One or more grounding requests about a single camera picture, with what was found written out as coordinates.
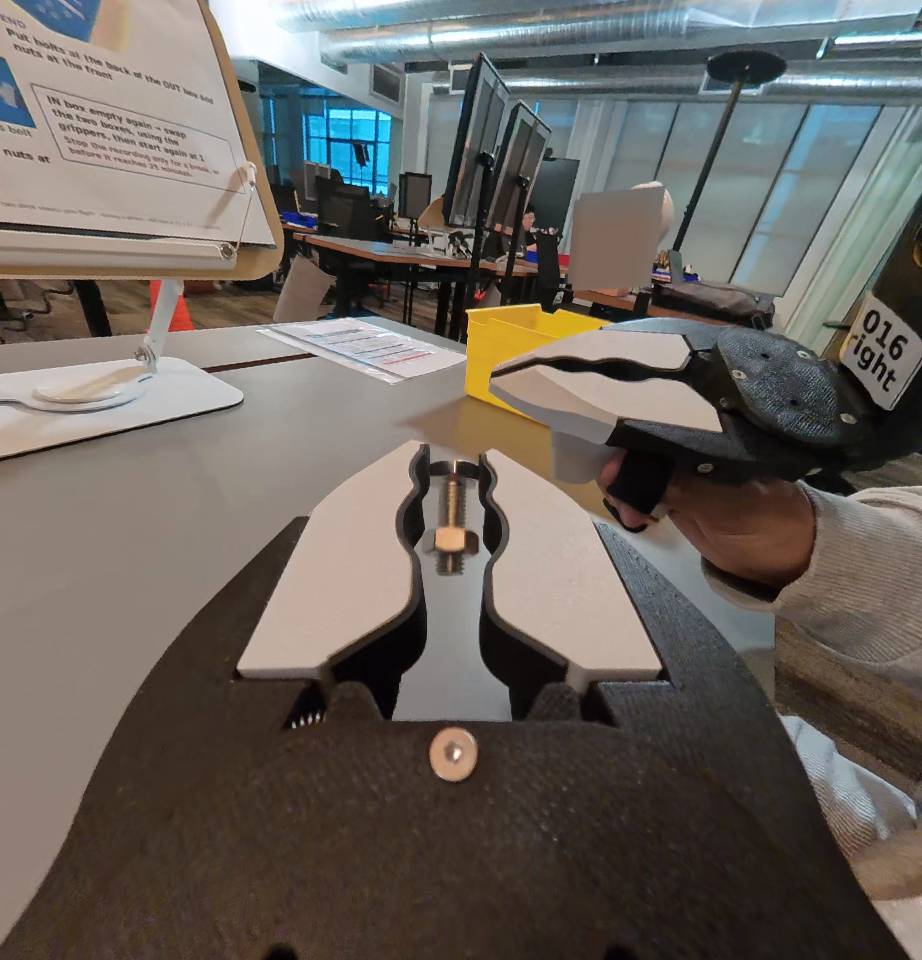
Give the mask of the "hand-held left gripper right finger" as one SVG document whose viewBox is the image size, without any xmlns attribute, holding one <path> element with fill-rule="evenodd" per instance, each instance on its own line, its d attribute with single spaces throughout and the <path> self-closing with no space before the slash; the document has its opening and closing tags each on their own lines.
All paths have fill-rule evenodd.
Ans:
<svg viewBox="0 0 922 960">
<path fill-rule="evenodd" d="M 479 458 L 479 647 L 525 719 L 541 690 L 655 682 L 663 663 L 604 539 L 566 493 L 498 450 Z"/>
</svg>

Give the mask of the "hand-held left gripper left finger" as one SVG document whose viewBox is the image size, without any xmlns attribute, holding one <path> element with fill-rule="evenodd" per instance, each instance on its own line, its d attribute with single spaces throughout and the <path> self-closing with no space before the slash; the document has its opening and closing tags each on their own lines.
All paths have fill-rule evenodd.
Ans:
<svg viewBox="0 0 922 960">
<path fill-rule="evenodd" d="M 409 440 L 312 510 L 237 664 L 251 680 L 357 682 L 391 719 L 426 643 L 416 546 L 430 447 Z"/>
</svg>

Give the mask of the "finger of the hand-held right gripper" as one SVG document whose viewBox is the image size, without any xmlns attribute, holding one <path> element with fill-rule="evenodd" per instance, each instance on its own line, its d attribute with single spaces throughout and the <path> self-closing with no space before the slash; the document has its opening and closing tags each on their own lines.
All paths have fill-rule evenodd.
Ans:
<svg viewBox="0 0 922 960">
<path fill-rule="evenodd" d="M 692 349 L 680 334 L 601 328 L 499 364 L 491 372 L 491 381 L 675 379 L 686 371 L 691 359 Z"/>
<path fill-rule="evenodd" d="M 602 373 L 527 366 L 491 377 L 491 395 L 551 431 L 556 481 L 583 485 L 599 478 L 611 457 L 609 439 L 627 422 L 723 435 L 715 407 L 687 384 L 667 378 L 614 379 Z"/>
</svg>

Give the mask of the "yellow plastic bin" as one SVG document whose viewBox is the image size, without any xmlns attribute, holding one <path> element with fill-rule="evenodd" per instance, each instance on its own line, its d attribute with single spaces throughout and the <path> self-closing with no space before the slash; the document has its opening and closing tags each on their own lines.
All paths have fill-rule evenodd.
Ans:
<svg viewBox="0 0 922 960">
<path fill-rule="evenodd" d="M 528 354 L 552 342 L 598 330 L 609 322 L 567 309 L 552 313 L 540 304 L 475 308 L 467 314 L 467 372 L 465 394 L 479 402 L 530 420 L 492 396 L 491 373 L 499 364 Z"/>
</svg>

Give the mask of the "steel bolt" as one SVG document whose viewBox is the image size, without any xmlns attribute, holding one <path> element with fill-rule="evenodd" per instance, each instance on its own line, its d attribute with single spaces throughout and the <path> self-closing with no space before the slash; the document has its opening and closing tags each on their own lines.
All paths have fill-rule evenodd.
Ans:
<svg viewBox="0 0 922 960">
<path fill-rule="evenodd" d="M 441 481 L 439 518 L 435 529 L 456 526 L 473 531 L 467 526 L 467 493 L 469 486 L 479 480 L 478 464 L 460 460 L 432 462 L 430 475 Z M 429 555 L 435 558 L 435 571 L 441 577 L 462 575 L 466 560 L 474 557 L 443 556 L 437 553 Z"/>
</svg>

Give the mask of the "person's right forearm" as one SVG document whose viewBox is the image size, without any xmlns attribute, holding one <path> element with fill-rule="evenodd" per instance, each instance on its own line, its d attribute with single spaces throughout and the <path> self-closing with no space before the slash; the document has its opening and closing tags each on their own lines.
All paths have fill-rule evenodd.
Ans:
<svg viewBox="0 0 922 960">
<path fill-rule="evenodd" d="M 734 606 L 788 621 L 843 664 L 922 695 L 922 486 L 804 491 L 816 533 L 799 579 L 775 589 L 705 559 L 707 582 Z"/>
</svg>

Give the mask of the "grey desk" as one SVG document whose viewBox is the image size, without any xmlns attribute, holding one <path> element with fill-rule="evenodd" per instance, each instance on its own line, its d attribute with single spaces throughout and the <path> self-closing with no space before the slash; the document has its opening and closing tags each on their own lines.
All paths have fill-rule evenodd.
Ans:
<svg viewBox="0 0 922 960">
<path fill-rule="evenodd" d="M 346 681 L 237 664 L 306 519 L 408 441 L 552 474 L 551 431 L 324 359 L 243 401 L 0 460 L 0 958 L 754 958 L 794 876 L 742 659 L 591 519 L 663 663 L 551 683 L 525 719 L 479 647 L 479 553 L 416 546 L 426 643 L 385 719 Z"/>
</svg>

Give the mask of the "wooden office desk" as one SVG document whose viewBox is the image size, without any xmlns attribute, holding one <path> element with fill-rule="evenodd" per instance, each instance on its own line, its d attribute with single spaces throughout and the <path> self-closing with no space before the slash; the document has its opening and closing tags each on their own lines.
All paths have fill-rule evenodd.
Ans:
<svg viewBox="0 0 922 960">
<path fill-rule="evenodd" d="M 418 283 L 431 283 L 437 291 L 433 332 L 457 342 L 467 340 L 467 311 L 474 305 L 480 279 L 505 277 L 505 263 L 481 261 L 477 273 L 470 259 L 433 252 L 425 247 L 397 245 L 318 234 L 308 227 L 285 229 L 285 234 L 326 260 L 322 270 L 333 278 L 334 306 L 330 317 L 356 315 L 357 291 L 370 280 L 399 283 L 404 287 L 402 322 L 413 320 L 411 290 Z"/>
</svg>

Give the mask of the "dark computer monitor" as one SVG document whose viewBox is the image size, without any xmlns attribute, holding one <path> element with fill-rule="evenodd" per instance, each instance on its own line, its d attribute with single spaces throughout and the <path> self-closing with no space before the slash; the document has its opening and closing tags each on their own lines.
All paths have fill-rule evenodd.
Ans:
<svg viewBox="0 0 922 960">
<path fill-rule="evenodd" d="M 467 74 L 462 108 L 443 191 L 444 224 L 451 230 L 473 229 L 481 188 L 491 180 L 482 157 L 493 157 L 511 91 L 483 53 Z"/>
<path fill-rule="evenodd" d="M 512 230 L 521 196 L 521 182 L 526 182 L 527 194 L 539 174 L 541 162 L 550 145 L 551 127 L 525 102 L 517 101 L 512 108 L 501 139 L 492 172 L 485 227 Z"/>
</svg>

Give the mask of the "laminated paper sheet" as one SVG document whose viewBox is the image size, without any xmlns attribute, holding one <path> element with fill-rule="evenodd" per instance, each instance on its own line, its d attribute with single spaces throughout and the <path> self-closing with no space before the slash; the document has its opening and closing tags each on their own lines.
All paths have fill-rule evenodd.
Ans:
<svg viewBox="0 0 922 960">
<path fill-rule="evenodd" d="M 263 326 L 259 333 L 395 385 L 467 364 L 467 356 L 365 318 L 326 318 Z"/>
</svg>

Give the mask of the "grey flat panel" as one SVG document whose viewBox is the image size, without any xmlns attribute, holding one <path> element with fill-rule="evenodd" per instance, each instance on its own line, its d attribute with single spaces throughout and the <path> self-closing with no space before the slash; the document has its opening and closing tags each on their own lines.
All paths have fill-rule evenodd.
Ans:
<svg viewBox="0 0 922 960">
<path fill-rule="evenodd" d="M 274 325 L 310 323 L 323 315 L 322 305 L 334 278 L 311 259 L 298 255 L 291 263 L 273 316 Z"/>
</svg>

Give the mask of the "orange traffic cone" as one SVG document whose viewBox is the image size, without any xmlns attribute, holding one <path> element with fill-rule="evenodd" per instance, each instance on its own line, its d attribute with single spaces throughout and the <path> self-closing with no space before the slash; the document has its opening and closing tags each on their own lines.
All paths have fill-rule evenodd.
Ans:
<svg viewBox="0 0 922 960">
<path fill-rule="evenodd" d="M 153 318 L 157 298 L 160 293 L 161 281 L 149 280 L 148 284 L 150 292 L 151 316 Z M 193 330 L 195 330 L 195 326 L 188 310 L 184 295 L 181 293 L 175 305 L 174 313 L 169 325 L 169 332 L 186 332 Z"/>
</svg>

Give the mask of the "black pole with round disc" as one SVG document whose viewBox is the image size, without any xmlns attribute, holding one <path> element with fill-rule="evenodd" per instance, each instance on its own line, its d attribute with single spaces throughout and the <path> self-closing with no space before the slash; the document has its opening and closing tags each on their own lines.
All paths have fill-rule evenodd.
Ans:
<svg viewBox="0 0 922 960">
<path fill-rule="evenodd" d="M 760 88 L 776 81 L 787 69 L 786 60 L 767 50 L 744 48 L 726 51 L 712 56 L 707 62 L 707 78 L 727 84 L 729 98 L 722 111 L 719 124 L 707 150 L 704 163 L 693 192 L 683 213 L 683 220 L 670 248 L 670 260 L 680 258 L 683 242 L 693 221 L 697 206 L 703 195 L 718 152 L 727 135 L 732 115 L 747 88 Z"/>
</svg>

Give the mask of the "person's striped shirt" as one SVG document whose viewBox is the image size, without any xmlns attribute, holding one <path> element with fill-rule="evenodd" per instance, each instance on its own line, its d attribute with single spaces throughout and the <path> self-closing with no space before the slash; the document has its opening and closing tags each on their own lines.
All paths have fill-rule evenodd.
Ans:
<svg viewBox="0 0 922 960">
<path fill-rule="evenodd" d="M 831 738 L 802 718 L 782 715 L 780 720 L 846 858 L 922 828 L 922 792 L 905 793 L 843 756 Z"/>
</svg>

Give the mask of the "person's light sweater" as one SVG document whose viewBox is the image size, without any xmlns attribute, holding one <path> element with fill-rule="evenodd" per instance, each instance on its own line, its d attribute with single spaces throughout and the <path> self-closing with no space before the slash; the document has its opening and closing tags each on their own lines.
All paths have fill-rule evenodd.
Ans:
<svg viewBox="0 0 922 960">
<path fill-rule="evenodd" d="M 909 957 L 922 959 L 922 826 L 868 846 L 851 870 Z"/>
</svg>

